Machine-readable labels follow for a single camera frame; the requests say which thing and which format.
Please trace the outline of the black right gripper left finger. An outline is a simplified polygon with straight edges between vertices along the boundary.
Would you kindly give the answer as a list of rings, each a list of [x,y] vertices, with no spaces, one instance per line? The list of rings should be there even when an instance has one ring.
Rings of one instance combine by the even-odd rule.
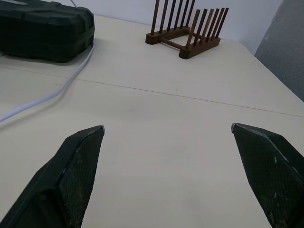
[[[0,228],[81,228],[104,134],[98,125],[67,137],[29,181]]]

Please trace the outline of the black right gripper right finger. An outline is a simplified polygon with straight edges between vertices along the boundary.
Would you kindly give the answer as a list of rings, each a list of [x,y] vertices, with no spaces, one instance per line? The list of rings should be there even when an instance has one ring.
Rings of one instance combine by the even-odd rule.
[[[304,157],[281,135],[233,123],[248,183],[272,228],[304,228]]]

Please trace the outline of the grey partition panel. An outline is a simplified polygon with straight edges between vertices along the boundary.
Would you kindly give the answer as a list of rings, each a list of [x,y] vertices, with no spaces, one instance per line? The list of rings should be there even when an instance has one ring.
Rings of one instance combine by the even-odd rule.
[[[255,57],[304,102],[304,0],[283,0]]]

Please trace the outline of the black plastic tool case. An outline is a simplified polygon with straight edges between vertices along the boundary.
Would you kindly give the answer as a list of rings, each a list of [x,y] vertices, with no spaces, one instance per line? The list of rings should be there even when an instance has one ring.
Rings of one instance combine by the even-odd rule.
[[[66,63],[94,43],[93,13],[42,0],[0,0],[0,52]]]

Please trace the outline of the brown wooden dish rack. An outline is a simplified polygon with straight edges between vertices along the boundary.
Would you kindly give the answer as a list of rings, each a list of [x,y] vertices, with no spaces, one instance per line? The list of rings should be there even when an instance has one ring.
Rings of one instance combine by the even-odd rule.
[[[179,50],[179,57],[190,59],[219,45],[219,37],[229,8],[197,9],[190,24],[190,19],[196,0],[179,0],[175,22],[172,23],[177,0],[172,0],[167,28],[164,23],[167,15],[169,0],[164,0],[159,30],[156,31],[160,0],[155,0],[152,27],[146,34],[145,43],[155,45],[163,43]]]

